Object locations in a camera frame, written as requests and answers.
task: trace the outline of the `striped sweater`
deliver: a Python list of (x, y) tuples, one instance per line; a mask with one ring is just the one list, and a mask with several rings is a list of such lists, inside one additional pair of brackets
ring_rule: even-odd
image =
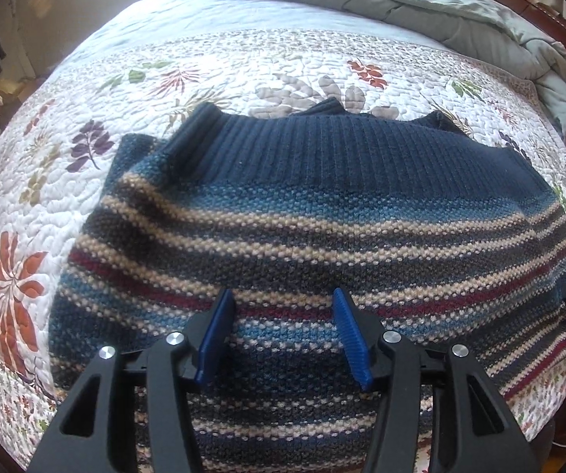
[(203, 104), (170, 140), (123, 138), (61, 276), (52, 372), (65, 391), (99, 347), (148, 347), (227, 287), (230, 357), (189, 401), (206, 468), (354, 469), (378, 396), (349, 373), (335, 287), (418, 343), (460, 337), (509, 398), (566, 354), (562, 281), (555, 193), (441, 113), (389, 121), (329, 99), (255, 119)]

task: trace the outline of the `purple leaf print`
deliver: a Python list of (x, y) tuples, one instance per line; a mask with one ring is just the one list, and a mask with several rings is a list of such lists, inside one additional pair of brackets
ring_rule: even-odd
[(95, 158), (107, 153), (114, 145), (103, 123), (93, 119), (82, 126), (79, 134), (73, 137), (73, 143), (75, 146), (70, 151), (70, 156), (76, 160), (66, 167), (66, 170), (71, 173), (79, 172), (88, 160), (98, 169)]

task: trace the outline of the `knit fabric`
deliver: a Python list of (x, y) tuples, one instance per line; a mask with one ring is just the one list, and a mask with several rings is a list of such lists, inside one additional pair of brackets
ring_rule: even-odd
[(413, 341), (467, 344), (508, 399), (566, 353), (563, 281), (553, 190), (441, 113), (389, 121), (329, 99), (255, 119), (203, 104), (170, 140), (123, 138), (61, 276), (52, 372), (67, 390), (101, 346), (148, 347), (230, 288), (228, 360), (189, 401), (206, 468), (350, 469), (379, 397), (351, 377), (336, 287)]

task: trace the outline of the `white floral quilt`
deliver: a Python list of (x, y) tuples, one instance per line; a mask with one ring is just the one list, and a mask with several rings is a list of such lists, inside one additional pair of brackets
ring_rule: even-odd
[[(56, 409), (47, 344), (60, 271), (121, 137), (167, 137), (203, 101), (267, 118), (326, 97), (392, 119), (441, 110), (473, 140), (517, 150), (566, 209), (566, 149), (532, 83), (454, 53), (335, 31), (246, 30), (67, 64), (0, 137), (0, 442), (22, 466)], [(511, 400), (528, 438), (565, 396), (559, 357)], [(419, 472), (427, 458), (423, 447)]]

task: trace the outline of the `ribbed hem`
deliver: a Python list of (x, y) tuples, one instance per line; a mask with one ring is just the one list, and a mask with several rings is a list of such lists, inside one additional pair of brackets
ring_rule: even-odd
[(348, 113), (332, 98), (275, 119), (229, 115), (205, 103), (165, 152), (174, 176), (194, 183), (478, 200), (519, 200), (544, 189), (545, 181), (512, 151), (457, 131), (439, 112), (393, 121)]

